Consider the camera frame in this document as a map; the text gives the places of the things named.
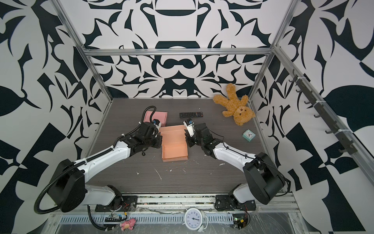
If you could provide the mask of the black tv remote control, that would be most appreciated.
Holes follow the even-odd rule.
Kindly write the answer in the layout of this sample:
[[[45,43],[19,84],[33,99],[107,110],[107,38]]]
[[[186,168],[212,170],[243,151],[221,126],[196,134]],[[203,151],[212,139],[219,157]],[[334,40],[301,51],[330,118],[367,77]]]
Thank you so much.
[[[179,117],[181,119],[188,119],[188,118],[202,118],[204,115],[202,112],[181,112],[179,113]]]

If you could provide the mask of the pink paper box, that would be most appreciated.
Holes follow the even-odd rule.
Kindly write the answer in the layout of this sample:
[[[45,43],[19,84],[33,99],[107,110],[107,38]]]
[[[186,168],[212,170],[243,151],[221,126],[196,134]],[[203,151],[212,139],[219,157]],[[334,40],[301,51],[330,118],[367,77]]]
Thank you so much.
[[[151,116],[151,114],[152,114],[152,111],[147,111],[143,121],[144,122],[150,122],[150,116]],[[158,111],[156,111],[154,113],[153,117],[152,117],[152,120],[159,120],[161,122],[161,126],[162,127],[166,127],[167,116],[168,116],[167,112],[158,112]]]

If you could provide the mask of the peach paper box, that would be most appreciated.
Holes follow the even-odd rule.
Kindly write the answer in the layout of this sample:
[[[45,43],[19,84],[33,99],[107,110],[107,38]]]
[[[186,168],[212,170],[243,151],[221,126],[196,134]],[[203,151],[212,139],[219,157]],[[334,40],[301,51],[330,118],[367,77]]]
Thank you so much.
[[[163,162],[188,160],[184,125],[161,127]]]

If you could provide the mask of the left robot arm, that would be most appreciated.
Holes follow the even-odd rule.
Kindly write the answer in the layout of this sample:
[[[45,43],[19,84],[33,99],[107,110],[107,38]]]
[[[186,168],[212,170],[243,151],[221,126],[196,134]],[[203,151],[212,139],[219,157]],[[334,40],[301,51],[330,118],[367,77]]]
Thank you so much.
[[[81,205],[101,205],[112,211],[121,209],[124,201],[117,188],[113,185],[93,186],[88,182],[120,161],[138,153],[144,156],[147,149],[161,147],[162,136],[159,129],[162,124],[159,120],[154,120],[153,115],[154,112],[148,121],[141,121],[135,129],[119,136],[107,149],[74,162],[62,161],[37,197],[34,212],[39,215],[56,210],[67,213]]]

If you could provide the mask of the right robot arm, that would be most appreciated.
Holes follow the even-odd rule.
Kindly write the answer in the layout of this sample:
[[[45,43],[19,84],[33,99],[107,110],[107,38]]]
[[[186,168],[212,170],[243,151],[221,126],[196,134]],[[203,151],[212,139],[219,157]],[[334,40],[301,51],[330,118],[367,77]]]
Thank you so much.
[[[255,202],[267,205],[284,187],[290,192],[291,184],[276,168],[265,153],[257,155],[240,151],[229,146],[223,139],[214,138],[205,123],[194,125],[188,119],[184,121],[186,143],[188,147],[201,147],[207,156],[224,161],[244,173],[246,183],[239,184],[226,195],[217,195],[215,209],[254,211]]]

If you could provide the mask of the brown teddy bear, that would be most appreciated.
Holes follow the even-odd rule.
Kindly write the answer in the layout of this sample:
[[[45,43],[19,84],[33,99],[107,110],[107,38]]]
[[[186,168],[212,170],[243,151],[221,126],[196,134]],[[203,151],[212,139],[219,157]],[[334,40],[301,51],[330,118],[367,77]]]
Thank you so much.
[[[226,108],[226,111],[222,112],[224,117],[233,117],[235,124],[238,126],[243,126],[256,117],[255,113],[247,106],[249,97],[244,95],[239,99],[234,84],[229,83],[226,87],[226,92],[228,97],[223,95],[215,95],[213,97],[215,104]]]

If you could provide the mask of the small green alarm clock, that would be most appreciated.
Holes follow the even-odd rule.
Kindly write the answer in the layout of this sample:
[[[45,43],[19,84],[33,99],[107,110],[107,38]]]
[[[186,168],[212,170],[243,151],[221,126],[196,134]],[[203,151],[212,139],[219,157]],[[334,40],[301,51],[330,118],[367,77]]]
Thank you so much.
[[[251,130],[246,130],[243,133],[243,138],[246,139],[248,142],[251,142],[255,138],[256,134],[253,133]]]

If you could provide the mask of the white round table clock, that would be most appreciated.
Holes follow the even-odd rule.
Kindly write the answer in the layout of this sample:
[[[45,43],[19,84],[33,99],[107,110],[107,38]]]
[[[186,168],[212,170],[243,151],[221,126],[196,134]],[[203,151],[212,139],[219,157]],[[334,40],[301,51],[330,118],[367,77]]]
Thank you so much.
[[[192,230],[202,233],[208,227],[208,218],[204,211],[197,208],[189,208],[184,215],[184,225]]]

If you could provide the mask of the green circuit board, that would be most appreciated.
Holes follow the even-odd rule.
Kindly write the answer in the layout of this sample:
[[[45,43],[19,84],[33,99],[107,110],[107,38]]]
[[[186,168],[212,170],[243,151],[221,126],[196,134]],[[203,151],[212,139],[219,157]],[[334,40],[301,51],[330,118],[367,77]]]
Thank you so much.
[[[126,221],[128,218],[127,214],[111,214],[104,219],[104,222],[111,223],[111,222],[123,222]]]

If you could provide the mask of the small pink toy figure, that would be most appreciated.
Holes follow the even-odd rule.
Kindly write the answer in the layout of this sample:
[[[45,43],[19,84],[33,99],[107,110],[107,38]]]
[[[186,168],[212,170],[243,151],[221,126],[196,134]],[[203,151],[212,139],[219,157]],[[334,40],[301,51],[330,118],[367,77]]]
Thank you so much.
[[[131,218],[129,220],[124,221],[120,224],[121,230],[124,231],[126,229],[133,230],[136,224],[135,218]]]

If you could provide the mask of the black electronics module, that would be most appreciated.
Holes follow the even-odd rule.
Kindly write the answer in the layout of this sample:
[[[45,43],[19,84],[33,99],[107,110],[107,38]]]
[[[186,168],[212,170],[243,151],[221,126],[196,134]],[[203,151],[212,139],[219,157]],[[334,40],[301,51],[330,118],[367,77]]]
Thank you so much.
[[[235,229],[243,229],[245,228],[251,221],[251,217],[249,213],[241,213],[241,214],[233,214],[233,228]]]

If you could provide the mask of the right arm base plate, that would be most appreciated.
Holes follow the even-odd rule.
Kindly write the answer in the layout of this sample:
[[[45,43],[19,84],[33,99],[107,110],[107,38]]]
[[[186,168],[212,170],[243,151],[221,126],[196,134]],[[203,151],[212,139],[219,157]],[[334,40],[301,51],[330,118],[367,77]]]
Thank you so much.
[[[255,200],[250,200],[245,203],[240,203],[234,196],[216,195],[214,208],[217,211],[240,210],[240,211],[255,211],[257,206]]]

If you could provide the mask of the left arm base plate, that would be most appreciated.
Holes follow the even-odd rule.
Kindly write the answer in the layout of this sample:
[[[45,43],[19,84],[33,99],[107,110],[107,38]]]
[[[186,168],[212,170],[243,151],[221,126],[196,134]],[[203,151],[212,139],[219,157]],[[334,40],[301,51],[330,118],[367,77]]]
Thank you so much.
[[[107,206],[97,205],[96,212],[129,212],[137,207],[138,196],[122,196],[122,198],[115,197],[114,200]]]

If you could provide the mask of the black wall hook rack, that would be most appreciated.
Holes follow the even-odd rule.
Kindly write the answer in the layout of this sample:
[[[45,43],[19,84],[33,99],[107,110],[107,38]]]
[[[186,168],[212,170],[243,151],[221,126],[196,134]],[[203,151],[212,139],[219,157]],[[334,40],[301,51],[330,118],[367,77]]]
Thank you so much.
[[[311,105],[316,111],[317,115],[315,118],[321,118],[328,126],[326,134],[333,134],[338,141],[341,143],[343,149],[340,149],[341,153],[348,153],[350,155],[358,152],[355,141],[351,136],[351,131],[339,120],[337,114],[332,110],[327,101],[325,101],[318,91],[311,85],[306,77],[299,77],[296,74],[290,81],[295,83],[299,90],[298,93],[302,93],[307,98],[306,105]]]

